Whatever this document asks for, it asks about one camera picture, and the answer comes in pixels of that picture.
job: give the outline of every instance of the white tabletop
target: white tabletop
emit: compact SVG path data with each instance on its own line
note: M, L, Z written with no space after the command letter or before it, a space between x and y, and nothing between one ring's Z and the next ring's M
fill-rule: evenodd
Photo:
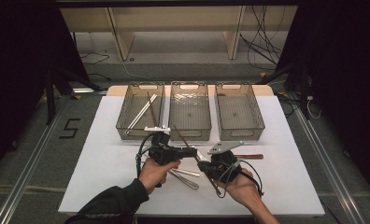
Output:
M259 141L247 142L233 149L234 154L262 153L263 160L249 160L263 181L263 201L273 215L318 217L324 215L318 195L294 142L287 120L276 96L257 96L265 129ZM116 129L124 97L103 97L77 167L65 192L59 212L74 215L101 191L112 186L125 187L136 177L135 154L140 141L122 141ZM164 107L164 124L168 122L169 99ZM210 97L211 136L208 142L189 142L206 152L219 141L214 98ZM170 142L170 146L181 145ZM182 160L180 169L199 172L195 159ZM249 211L228 194L217 197L202 174L185 175L199 184L191 189L172 175L153 191L149 201L141 204L137 216L159 217L243 217Z

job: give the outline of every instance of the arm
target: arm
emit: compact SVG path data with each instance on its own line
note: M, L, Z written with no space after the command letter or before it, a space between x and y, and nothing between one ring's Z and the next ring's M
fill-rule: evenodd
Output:
M112 187L99 193L84 205L76 217L69 218L66 223L96 224L108 223L106 218L86 218L88 214L121 214L121 223L132 223L133 215L139 205L149 199L158 183L165 183L167 171L178 167L180 161L173 161L160 166L153 159L147 159L138 179L124 189Z
M247 169L243 168L242 171L252 176L252 172ZM219 187L225 188L226 184L221 182L216 183ZM278 220L263 203L255 184L245 176L238 175L232 182L227 184L226 190L235 201L246 206L261 224L278 223Z

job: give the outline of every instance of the metal rail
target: metal rail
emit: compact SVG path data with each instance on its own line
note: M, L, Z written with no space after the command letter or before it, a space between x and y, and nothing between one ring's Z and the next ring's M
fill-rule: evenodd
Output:
M39 141L36 144L36 147L34 148L33 153L31 154L30 159L28 160L24 169L22 170L19 179L13 186L11 192L9 193L5 202L0 208L0 224L8 223L11 217L13 216L13 213L16 210L17 205L19 204L21 196L23 195L25 188L30 182L31 177L33 176L33 173L45 151L45 148L51 138L51 134L54 131L55 127L57 126L57 120L69 101L69 97L70 96L63 96L60 99L60 102L57 106L56 116L54 117L50 125L46 126L44 132L42 133L41 137L39 138Z
M292 93L291 98L296 99L296 96ZM310 120L306 120L300 110L296 110L295 113L299 121L301 122L302 127L304 128L307 138L309 139L314 151L316 152L321 166L325 174L327 175L328 180L330 181L339 202L342 204L342 207L349 218L349 222L353 224L365 223L365 220L363 219L356 202L349 193L349 190L346 187L342 177L337 172L334 166L334 162L329 157Z

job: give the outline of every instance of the metal tray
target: metal tray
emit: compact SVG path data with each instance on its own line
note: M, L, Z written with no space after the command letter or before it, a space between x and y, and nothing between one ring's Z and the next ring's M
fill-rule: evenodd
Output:
M142 140L148 132L146 126L155 127L155 115L158 126L162 126L164 111L164 83L163 82L131 82L127 87L121 113L116 128L122 140Z
M181 141L175 126L186 141L209 140L211 117L206 82L171 83L168 126L172 141Z
M264 123L252 86L220 82L215 88L220 140L259 140Z

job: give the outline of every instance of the hand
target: hand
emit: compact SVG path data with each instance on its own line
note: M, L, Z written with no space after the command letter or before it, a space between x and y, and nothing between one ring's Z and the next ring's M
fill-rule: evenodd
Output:
M252 172L243 168L242 172L252 177ZM218 181L215 183L220 187L228 191L232 198L243 204L250 210L250 212L263 223L278 223L278 220L273 217L269 209L264 205L259 193L257 186L243 175L238 175L232 182L225 184Z
M243 173L253 177L252 172L243 168ZM225 183L215 181L218 187L225 189ZM247 206L247 203L261 200L256 185L243 175L238 175L232 182L228 183L226 190L232 198Z
M165 183L167 172L173 168L177 169L180 164L180 161L172 161L166 165L159 165L153 159L147 158L138 179L144 185L147 193L151 194L157 184Z

